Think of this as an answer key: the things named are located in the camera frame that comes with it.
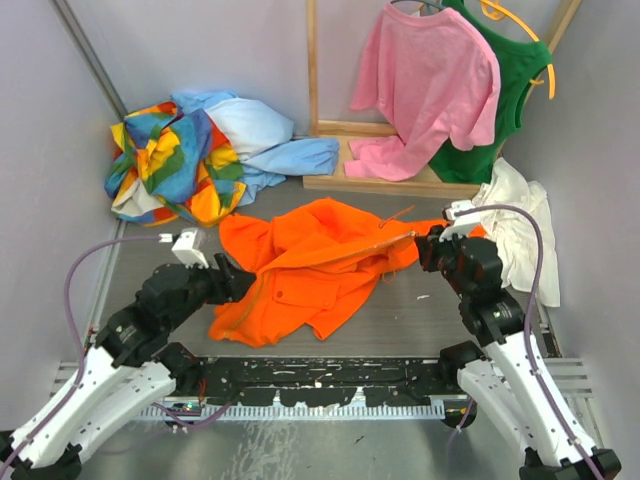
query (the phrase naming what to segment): gray floor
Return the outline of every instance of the gray floor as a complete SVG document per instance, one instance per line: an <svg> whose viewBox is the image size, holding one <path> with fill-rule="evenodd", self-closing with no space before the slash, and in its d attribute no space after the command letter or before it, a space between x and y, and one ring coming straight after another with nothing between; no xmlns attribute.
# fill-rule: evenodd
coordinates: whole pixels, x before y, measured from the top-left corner
<svg viewBox="0 0 640 480"><path fill-rule="evenodd" d="M401 197L361 193L305 190L298 179L269 188L253 205L240 208L245 215L269 220L315 199L332 198L387 218L411 205L403 220L440 218L446 203L441 199ZM158 228L128 225L125 235L179 232L191 226L176 221ZM217 228L208 230L206 253L221 251ZM133 295L153 270L174 262L166 245L123 244L106 300L103 321L132 301ZM172 336L196 355L291 355L291 356L437 356L440 349L471 339L458 314L458 299L448 283L437 273L422 272L418 265L396 274L391 283L380 282L360 311L325 341L319 341L304 326L279 344L253 349L230 341L214 342L207 331L214 319L213 309L205 307Z"/></svg>
<svg viewBox="0 0 640 480"><path fill-rule="evenodd" d="M451 429L438 421L267 420L220 422L186 436L157 432L162 425L127 425L104 449L140 448L98 452L79 480L515 480L520 467L482 413L449 461Z"/></svg>
<svg viewBox="0 0 640 480"><path fill-rule="evenodd" d="M438 218L442 200L323 193L304 190L300 182L263 192L256 204L240 209L263 219L285 214L314 199L336 200L388 217L415 205L405 220ZM154 231L179 232L188 224L174 222ZM126 235L150 233L129 225ZM207 254L220 251L216 229L209 232ZM157 265L175 261L166 245L123 245L104 309L108 317L129 303L134 292ZM197 355L294 356L426 356L470 338L462 325L457 297L439 274L415 265L398 272L392 283L380 282L369 301L340 330L324 342L302 327L278 345L252 349L240 343L214 342L207 337L213 321L203 308L172 337ZM516 479L516 455L480 412L476 423L456 440L449 461L446 442L451 429L438 421L346 422L219 422L186 437L154 433L162 425L131 422L105 445L120 456L95 455L81 480L287 480L346 479L433 480Z"/></svg>

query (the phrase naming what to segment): shirt pocket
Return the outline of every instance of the shirt pocket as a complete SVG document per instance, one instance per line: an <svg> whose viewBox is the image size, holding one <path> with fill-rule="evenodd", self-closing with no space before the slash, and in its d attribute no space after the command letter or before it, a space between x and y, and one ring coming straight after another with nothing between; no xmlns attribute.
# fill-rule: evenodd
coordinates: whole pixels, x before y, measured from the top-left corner
<svg viewBox="0 0 640 480"><path fill-rule="evenodd" d="M336 304L339 288L337 280L320 280L308 274L280 271L275 275L272 298L285 305L331 310Z"/></svg>

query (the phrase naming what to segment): wooden frame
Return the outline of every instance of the wooden frame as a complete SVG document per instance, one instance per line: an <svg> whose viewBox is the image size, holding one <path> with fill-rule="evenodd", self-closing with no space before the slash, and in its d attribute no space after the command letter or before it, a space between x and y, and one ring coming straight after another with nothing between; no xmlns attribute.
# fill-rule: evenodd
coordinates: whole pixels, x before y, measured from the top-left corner
<svg viewBox="0 0 640 480"><path fill-rule="evenodd" d="M560 0L549 31L543 37L551 53L558 46L581 2L582 0ZM305 188L434 198L460 199L473 197L478 192L479 185L445 183L438 178L428 165L414 178L402 182L389 182L379 178L353 178L345 175L344 164L353 159L348 145L349 140L361 137L395 135L396 130L389 124L341 122L320 120L318 118L316 13L317 0L307 0L310 135L314 137L336 137L340 142L340 156L338 166L333 175L304 176L303 183Z"/></svg>

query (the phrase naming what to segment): green shirt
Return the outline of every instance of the green shirt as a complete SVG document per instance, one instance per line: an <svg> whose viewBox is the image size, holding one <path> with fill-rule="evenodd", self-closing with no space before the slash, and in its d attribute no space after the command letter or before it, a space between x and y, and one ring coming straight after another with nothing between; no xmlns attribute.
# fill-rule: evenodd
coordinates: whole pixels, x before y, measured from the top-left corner
<svg viewBox="0 0 640 480"><path fill-rule="evenodd" d="M500 145L522 127L522 107L531 87L529 80L536 78L551 63L551 54L542 42L514 42L497 34L476 20L463 0L443 0L442 4L457 10L487 40L500 64L501 87L493 144L461 151L447 140L429 166L444 182L489 182Z"/></svg>

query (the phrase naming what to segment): white wall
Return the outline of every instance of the white wall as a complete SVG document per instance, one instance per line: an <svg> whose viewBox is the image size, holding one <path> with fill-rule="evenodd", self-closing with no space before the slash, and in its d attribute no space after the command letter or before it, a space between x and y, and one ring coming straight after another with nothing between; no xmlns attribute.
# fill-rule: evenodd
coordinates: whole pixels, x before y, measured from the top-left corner
<svg viewBox="0 0 640 480"><path fill-rule="evenodd" d="M102 189L116 117L51 5L0 2L0 429L47 400L74 358L62 290L73 260L111 237ZM100 257L73 286L84 329Z"/></svg>
<svg viewBox="0 0 640 480"><path fill-rule="evenodd" d="M230 89L309 129L303 0L71 0L129 111Z"/></svg>
<svg viewBox="0 0 640 480"><path fill-rule="evenodd" d="M637 478L640 455L640 3L585 0L536 89L510 163L548 190L562 307L553 325L584 358L605 428Z"/></svg>
<svg viewBox="0 0 640 480"><path fill-rule="evenodd" d="M382 121L375 111L351 112L360 57L376 16L388 0L319 0L319 116ZM559 0L504 0L540 36ZM263 100L309 128L305 0L70 0L128 110L183 89L232 89ZM467 0L480 14L480 3ZM405 11L417 2L401 2ZM516 40L515 23L491 23Z"/></svg>

